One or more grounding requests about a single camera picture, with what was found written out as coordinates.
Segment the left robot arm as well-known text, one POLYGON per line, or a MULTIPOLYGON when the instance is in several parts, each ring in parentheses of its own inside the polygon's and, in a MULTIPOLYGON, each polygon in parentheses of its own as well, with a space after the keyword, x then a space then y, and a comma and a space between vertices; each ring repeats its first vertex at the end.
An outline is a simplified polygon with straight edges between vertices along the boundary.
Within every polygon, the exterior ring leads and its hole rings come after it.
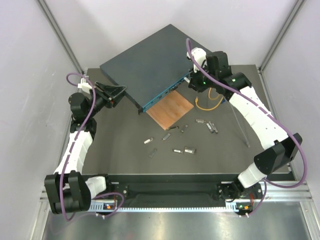
POLYGON ((125 95, 126 86, 78 85, 83 92, 68 98, 71 110, 69 141, 60 164, 44 179, 44 187, 53 214, 84 212, 97 195, 109 198, 114 191, 104 175, 84 179, 84 161, 97 132, 95 115, 102 108, 114 108, 125 95))

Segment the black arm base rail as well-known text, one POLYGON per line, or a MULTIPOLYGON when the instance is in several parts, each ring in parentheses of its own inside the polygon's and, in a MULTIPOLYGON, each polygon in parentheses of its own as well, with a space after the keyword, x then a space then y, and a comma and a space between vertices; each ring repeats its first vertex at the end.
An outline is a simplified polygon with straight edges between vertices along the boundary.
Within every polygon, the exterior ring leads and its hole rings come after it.
POLYGON ((124 195, 125 208, 223 207, 227 201, 262 198, 259 183, 235 186, 236 174, 109 174, 107 192, 124 195))

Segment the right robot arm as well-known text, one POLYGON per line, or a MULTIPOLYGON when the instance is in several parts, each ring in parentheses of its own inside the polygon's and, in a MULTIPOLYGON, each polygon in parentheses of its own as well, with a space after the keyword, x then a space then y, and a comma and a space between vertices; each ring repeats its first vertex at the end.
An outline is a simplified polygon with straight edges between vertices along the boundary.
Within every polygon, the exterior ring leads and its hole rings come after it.
POLYGON ((225 52, 207 53, 196 47, 188 50, 186 57, 193 62, 189 88, 197 92, 216 89, 244 117, 263 148, 263 152, 256 155, 253 163, 234 181, 233 192, 237 197, 245 198, 253 185, 290 163, 297 153, 305 156, 301 136, 289 133, 276 121, 247 76, 242 72, 232 72, 225 52))

